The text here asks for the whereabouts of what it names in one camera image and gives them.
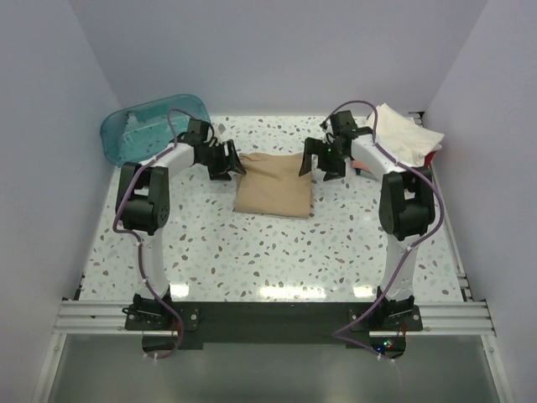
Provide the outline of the beige t shirt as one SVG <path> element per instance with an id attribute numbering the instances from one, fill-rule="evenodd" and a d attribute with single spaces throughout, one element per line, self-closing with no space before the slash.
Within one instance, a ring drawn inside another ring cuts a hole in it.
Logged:
<path id="1" fill-rule="evenodd" d="M 307 218 L 312 190 L 310 173 L 299 175 L 302 155 L 242 154 L 247 174 L 237 178 L 234 211 Z"/>

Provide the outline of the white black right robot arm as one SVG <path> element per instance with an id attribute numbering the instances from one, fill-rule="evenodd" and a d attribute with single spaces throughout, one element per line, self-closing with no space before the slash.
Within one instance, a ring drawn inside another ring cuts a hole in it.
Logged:
<path id="1" fill-rule="evenodd" d="M 361 160 L 381 182 L 378 218 L 388 236 L 384 276 L 376 300 L 336 335 L 368 321 L 383 325 L 387 320 L 403 320 L 414 310 L 414 269 L 419 246 L 437 232 L 445 210 L 433 183 L 431 170 L 412 167 L 390 154 L 379 141 L 378 110 L 369 127 L 357 125 L 352 112 L 334 111 L 321 123 L 324 139 L 307 138 L 299 170 L 310 173 L 316 164 L 323 179 L 342 178 L 347 160 Z"/>

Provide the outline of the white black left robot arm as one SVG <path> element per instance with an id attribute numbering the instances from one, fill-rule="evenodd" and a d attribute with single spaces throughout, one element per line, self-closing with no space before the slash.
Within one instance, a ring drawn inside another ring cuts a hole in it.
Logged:
<path id="1" fill-rule="evenodd" d="M 112 230 L 134 237 L 141 282 L 133 303 L 123 309 L 130 331 L 184 329 L 164 269 L 169 180 L 193 165 L 205 166 L 212 181 L 229 181 L 231 173 L 246 173 L 234 142 L 221 141 L 211 123 L 191 118 L 184 132 L 170 129 L 173 138 L 163 150 L 141 162 L 127 162 L 120 170 Z"/>

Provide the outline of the pink folded t shirt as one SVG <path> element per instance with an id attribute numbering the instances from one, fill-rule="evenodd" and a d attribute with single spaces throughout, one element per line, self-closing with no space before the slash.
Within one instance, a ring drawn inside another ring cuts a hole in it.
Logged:
<path id="1" fill-rule="evenodd" d="M 362 177 L 365 177 L 374 181 L 377 179 L 362 161 L 353 160 L 351 162 L 351 167 L 356 171 L 358 175 Z"/>

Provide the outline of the teal transparent plastic bin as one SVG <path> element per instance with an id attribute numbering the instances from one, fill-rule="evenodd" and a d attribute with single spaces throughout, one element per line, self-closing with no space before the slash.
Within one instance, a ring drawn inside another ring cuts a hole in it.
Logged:
<path id="1" fill-rule="evenodd" d="M 115 166 L 146 160 L 173 141 L 173 132 L 184 132 L 190 117 L 210 120 L 205 104 L 191 94 L 165 97 L 116 111 L 105 118 L 100 127 L 103 153 Z"/>

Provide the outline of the cream folded t shirt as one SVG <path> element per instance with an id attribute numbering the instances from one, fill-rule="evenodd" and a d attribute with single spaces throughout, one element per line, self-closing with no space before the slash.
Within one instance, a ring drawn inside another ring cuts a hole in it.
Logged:
<path id="1" fill-rule="evenodd" d="M 422 128 L 386 103 L 377 106 L 377 113 L 376 139 L 397 160 L 422 166 L 427 156 L 441 150 L 444 134 Z"/>

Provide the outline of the red folded t shirt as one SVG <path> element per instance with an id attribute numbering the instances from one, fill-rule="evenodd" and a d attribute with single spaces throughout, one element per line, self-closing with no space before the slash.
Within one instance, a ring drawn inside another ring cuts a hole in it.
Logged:
<path id="1" fill-rule="evenodd" d="M 435 154 L 442 150 L 442 144 L 437 144 L 425 157 L 424 157 L 424 166 L 430 167 L 431 163 L 435 157 Z"/>

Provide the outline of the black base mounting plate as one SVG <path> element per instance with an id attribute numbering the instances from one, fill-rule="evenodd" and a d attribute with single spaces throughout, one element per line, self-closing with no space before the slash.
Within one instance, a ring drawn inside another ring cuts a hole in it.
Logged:
<path id="1" fill-rule="evenodd" d="M 208 343 L 333 344 L 368 346 L 397 358 L 407 332 L 424 326 L 412 302 L 382 301 L 366 318 L 367 302 L 171 302 L 134 299 L 123 308 L 125 328 L 142 332 L 146 353 L 201 350 Z"/>

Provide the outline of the aluminium front rail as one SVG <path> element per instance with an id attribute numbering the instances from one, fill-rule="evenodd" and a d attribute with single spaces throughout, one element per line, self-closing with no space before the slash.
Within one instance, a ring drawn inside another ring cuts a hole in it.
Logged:
<path id="1" fill-rule="evenodd" d="M 130 331 L 123 309 L 129 301 L 64 301 L 53 327 L 56 333 L 107 334 L 143 332 L 162 334 L 170 330 Z M 281 331 L 313 330 L 334 332 L 366 311 L 365 302 L 176 302 L 187 332 L 214 326 L 218 329 L 257 328 Z M 421 302 L 403 320 L 392 318 L 383 325 L 362 322 L 353 332 L 424 335 L 488 336 L 495 333 L 484 302 Z"/>

